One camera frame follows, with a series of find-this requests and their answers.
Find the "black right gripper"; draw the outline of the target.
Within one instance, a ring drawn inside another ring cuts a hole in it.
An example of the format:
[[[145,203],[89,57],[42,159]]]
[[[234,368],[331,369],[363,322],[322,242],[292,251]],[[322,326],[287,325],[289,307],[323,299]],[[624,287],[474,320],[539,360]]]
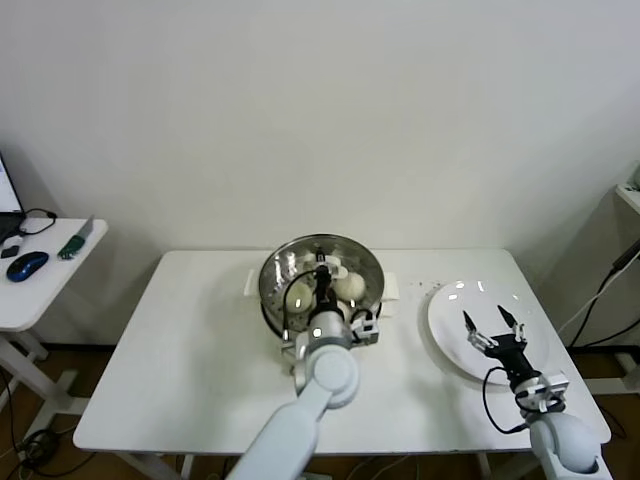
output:
[[[527,340],[524,334],[524,324],[519,323],[514,315],[503,306],[498,305],[497,308],[511,332],[494,336],[491,339],[477,329],[470,315],[464,310],[467,341],[475,349],[485,349],[484,355],[486,357],[495,359],[501,364],[506,371],[510,385],[520,385],[525,381],[539,377],[540,372],[533,368],[525,355]]]

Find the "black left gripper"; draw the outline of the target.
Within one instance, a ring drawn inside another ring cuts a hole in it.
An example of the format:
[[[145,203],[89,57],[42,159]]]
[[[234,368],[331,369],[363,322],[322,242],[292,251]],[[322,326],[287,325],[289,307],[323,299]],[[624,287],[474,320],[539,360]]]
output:
[[[315,251],[314,279],[316,282],[315,310],[335,310],[337,308],[336,294],[332,289],[331,273],[338,273],[341,267],[341,260],[334,255],[326,255],[318,247]]]

